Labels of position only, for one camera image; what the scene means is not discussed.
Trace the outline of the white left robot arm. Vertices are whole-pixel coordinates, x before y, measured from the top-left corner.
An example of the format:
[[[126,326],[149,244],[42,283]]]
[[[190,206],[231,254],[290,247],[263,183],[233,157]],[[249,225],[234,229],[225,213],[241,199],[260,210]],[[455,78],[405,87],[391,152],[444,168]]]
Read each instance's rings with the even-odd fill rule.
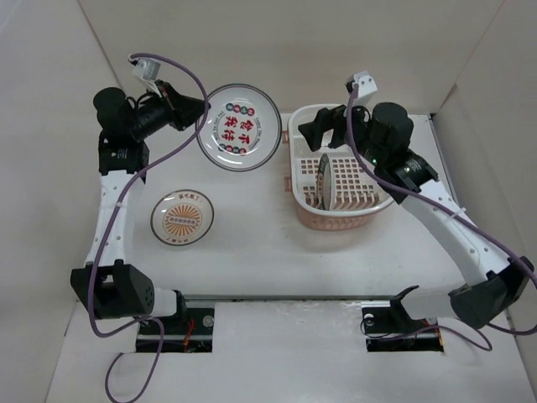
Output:
[[[167,332],[187,325],[185,300],[177,290],[160,290],[129,258],[134,206],[146,184],[149,147],[146,139],[170,126],[183,131],[205,118],[207,97],[179,94],[157,80],[133,99],[118,87],[93,98],[102,130],[98,139],[101,200],[93,244],[86,261],[70,273],[70,285],[92,321],[158,317]]]

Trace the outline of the red lettered white plate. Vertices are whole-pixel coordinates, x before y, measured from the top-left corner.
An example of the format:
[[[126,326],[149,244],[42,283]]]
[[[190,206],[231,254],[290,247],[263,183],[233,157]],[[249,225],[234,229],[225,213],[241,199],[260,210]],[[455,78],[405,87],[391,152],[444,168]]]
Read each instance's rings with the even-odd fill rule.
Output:
[[[196,123],[197,142],[214,165],[231,172],[256,170],[276,153],[282,118],[268,94],[247,84],[220,86],[209,94],[207,120]]]

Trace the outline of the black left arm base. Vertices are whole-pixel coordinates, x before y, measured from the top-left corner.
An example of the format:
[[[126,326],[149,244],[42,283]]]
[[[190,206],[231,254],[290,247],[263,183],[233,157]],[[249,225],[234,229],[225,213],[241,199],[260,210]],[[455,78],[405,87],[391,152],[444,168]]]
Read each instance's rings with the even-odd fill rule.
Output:
[[[187,310],[186,319],[162,317],[164,326],[163,353],[211,353],[215,309],[202,306]],[[137,353],[156,353],[160,340],[159,326],[154,322],[143,322],[135,342]]]

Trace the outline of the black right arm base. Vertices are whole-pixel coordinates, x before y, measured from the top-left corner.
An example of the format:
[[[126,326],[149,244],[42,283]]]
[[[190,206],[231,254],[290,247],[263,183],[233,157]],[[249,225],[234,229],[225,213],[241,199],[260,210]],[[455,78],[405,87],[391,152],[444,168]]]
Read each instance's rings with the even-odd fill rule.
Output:
[[[362,303],[360,330],[369,353],[444,352],[437,322],[411,319],[402,306],[402,299],[417,288],[408,287],[390,300]]]

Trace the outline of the green rimmed white plate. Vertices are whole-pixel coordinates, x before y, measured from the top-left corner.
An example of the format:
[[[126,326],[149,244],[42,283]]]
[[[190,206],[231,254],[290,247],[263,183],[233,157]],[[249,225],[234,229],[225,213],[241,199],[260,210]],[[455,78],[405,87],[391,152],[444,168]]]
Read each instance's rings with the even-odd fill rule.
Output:
[[[319,160],[316,190],[319,208],[322,210],[330,210],[332,199],[332,177],[331,160],[328,154],[323,154]]]

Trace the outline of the orange sunburst white plate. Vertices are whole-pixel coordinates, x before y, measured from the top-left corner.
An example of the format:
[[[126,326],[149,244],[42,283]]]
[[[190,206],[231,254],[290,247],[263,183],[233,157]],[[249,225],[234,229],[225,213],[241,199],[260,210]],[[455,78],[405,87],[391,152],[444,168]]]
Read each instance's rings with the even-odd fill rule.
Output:
[[[151,212],[150,227],[161,243],[188,246],[208,234],[214,218],[214,206],[205,194],[181,189],[159,199]]]

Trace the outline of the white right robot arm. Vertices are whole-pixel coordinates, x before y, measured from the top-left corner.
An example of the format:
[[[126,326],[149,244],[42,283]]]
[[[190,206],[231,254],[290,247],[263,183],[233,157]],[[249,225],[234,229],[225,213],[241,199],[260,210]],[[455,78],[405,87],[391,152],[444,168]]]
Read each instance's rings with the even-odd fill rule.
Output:
[[[409,147],[414,122],[405,108],[381,102],[373,110],[339,105],[302,107],[288,123],[316,152],[325,132],[332,147],[348,146],[358,165],[404,210],[418,219],[450,255],[465,281],[441,296],[406,288],[390,301],[388,320],[405,331],[420,319],[453,317],[481,329],[535,281],[531,263],[484,233],[450,198],[437,172]]]

